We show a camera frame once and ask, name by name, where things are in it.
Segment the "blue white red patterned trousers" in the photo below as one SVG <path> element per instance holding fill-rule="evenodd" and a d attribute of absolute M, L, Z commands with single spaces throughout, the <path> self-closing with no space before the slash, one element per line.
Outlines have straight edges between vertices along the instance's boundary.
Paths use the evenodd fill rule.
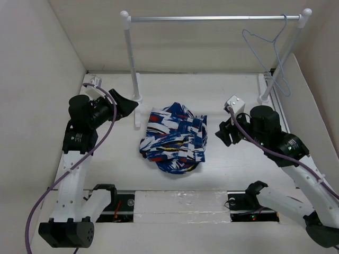
<path fill-rule="evenodd" d="M 139 152 L 169 174 L 185 174 L 206 161 L 207 116 L 194 115 L 178 102 L 153 108 Z"/>

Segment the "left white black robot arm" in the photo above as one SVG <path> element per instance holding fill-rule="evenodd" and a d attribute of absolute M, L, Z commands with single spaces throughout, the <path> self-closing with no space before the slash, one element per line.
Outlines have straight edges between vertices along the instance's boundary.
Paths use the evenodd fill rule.
<path fill-rule="evenodd" d="M 108 137 L 99 140 L 97 129 L 106 122 L 129 116 L 138 103 L 121 96 L 115 89 L 101 90 L 96 98 L 76 95 L 69 100 L 63 147 L 63 174 L 56 181 L 58 198 L 48 220 L 39 224 L 39 235 L 53 248 L 89 248 L 94 223 L 104 209 L 118 204 L 114 184 L 97 184 L 88 199 L 83 190 L 94 152 Z"/>

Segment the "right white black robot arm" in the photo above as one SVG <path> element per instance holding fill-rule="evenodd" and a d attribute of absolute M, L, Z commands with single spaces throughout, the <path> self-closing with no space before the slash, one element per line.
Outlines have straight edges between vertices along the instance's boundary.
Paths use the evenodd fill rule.
<path fill-rule="evenodd" d="M 247 209 L 269 208 L 281 213 L 303 227 L 319 246 L 338 249 L 338 194 L 318 169 L 302 161 L 309 156 L 309 150 L 301 139 L 282 131 L 279 114 L 269 106 L 255 106 L 246 114 L 227 104 L 225 111 L 230 118 L 220 123 L 215 135 L 226 146 L 241 140 L 257 146 L 310 202 L 304 204 L 285 196 L 258 180 L 245 189 L 242 202 Z"/>

